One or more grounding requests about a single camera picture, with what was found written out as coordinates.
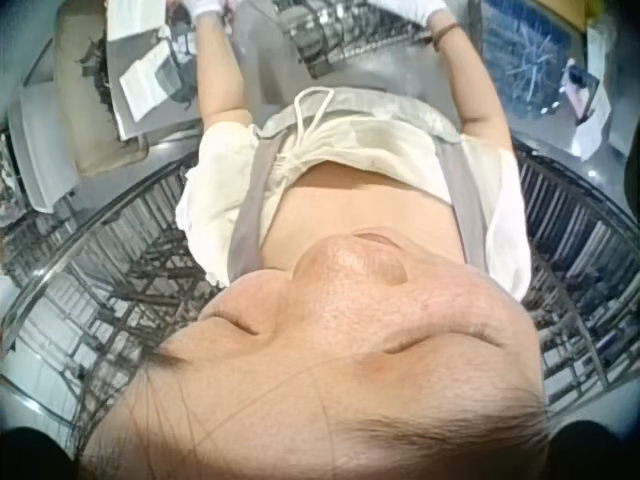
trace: apron strap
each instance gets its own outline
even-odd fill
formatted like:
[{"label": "apron strap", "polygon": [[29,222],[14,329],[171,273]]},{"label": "apron strap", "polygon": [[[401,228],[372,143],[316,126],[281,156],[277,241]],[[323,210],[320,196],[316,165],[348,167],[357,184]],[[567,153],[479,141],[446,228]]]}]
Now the apron strap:
[{"label": "apron strap", "polygon": [[435,136],[433,141],[449,188],[466,262],[481,272],[488,273],[485,248],[487,224],[478,186],[467,162],[464,147],[462,143],[448,143]]},{"label": "apron strap", "polygon": [[251,272],[262,270],[260,254],[260,217],[271,170],[278,158],[287,131],[270,140],[261,140],[251,169],[249,191],[240,207],[231,236],[227,268],[231,283]]},{"label": "apron strap", "polygon": [[[284,143],[287,130],[273,139],[261,140],[251,170],[247,197],[240,208],[231,237],[228,270],[233,283],[243,275],[263,268],[260,253],[260,217],[271,170]],[[462,143],[449,143],[433,136],[440,167],[444,174],[458,224],[467,264],[488,273],[485,243],[487,225]]]}]

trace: gray apron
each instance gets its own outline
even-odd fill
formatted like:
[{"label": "gray apron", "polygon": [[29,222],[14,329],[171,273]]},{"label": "gray apron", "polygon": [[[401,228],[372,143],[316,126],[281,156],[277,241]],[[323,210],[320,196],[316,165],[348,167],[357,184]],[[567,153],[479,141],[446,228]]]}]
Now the gray apron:
[{"label": "gray apron", "polygon": [[[453,211],[467,264],[487,273],[485,242],[487,225],[480,195],[467,162],[460,135],[432,107],[408,97],[353,88],[336,88],[326,110],[332,114],[369,114],[401,120],[426,131],[436,146],[436,155],[447,182]],[[326,96],[314,94],[301,105],[305,122],[312,119]],[[240,208],[231,237],[229,279],[233,283],[248,273],[262,270],[260,217],[271,169],[288,134],[296,126],[293,106],[273,116],[262,130],[251,170],[249,191]]]}]

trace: paper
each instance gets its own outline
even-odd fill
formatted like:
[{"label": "paper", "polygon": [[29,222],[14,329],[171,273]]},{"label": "paper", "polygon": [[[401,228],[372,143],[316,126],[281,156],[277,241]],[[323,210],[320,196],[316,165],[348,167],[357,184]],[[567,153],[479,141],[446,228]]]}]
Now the paper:
[{"label": "paper", "polygon": [[588,71],[598,80],[604,80],[607,69],[607,40],[594,28],[587,29]]},{"label": "paper", "polygon": [[142,59],[136,61],[120,78],[134,121],[138,122],[174,91],[167,92],[158,83],[156,72],[169,58],[169,44],[160,42]]},{"label": "paper", "polygon": [[611,103],[602,84],[598,87],[591,108],[591,116],[577,128],[571,144],[571,153],[585,161],[600,148],[602,129],[611,114]]},{"label": "paper", "polygon": [[112,42],[165,24],[166,0],[109,0],[107,40]]}]

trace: lip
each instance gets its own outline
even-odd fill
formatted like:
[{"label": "lip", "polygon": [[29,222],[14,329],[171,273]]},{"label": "lip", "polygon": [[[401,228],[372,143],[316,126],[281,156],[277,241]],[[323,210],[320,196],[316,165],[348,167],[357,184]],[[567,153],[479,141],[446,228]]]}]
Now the lip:
[{"label": "lip", "polygon": [[378,233],[356,233],[354,237],[401,250],[400,245],[398,245],[396,242],[391,240],[389,237],[385,237],[384,235],[380,235]]}]

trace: wrist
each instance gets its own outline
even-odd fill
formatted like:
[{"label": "wrist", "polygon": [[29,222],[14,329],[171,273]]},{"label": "wrist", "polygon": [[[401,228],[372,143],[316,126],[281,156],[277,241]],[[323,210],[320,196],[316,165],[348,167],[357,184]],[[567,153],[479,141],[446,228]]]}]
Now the wrist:
[{"label": "wrist", "polygon": [[184,0],[184,5],[194,23],[203,15],[221,16],[224,13],[223,0]]},{"label": "wrist", "polygon": [[454,23],[457,23],[456,19],[449,10],[437,10],[429,17],[427,28],[436,35],[440,30]]},{"label": "wrist", "polygon": [[449,10],[449,7],[447,6],[447,4],[444,2],[444,0],[431,0],[429,2],[424,2],[422,4],[423,8],[421,13],[421,18],[420,21],[418,23],[420,23],[421,25],[427,27],[429,30],[431,30],[433,32],[433,29],[431,28],[431,19],[442,13],[445,12],[447,13],[451,18],[453,18],[453,15],[451,14],[451,11]]}]

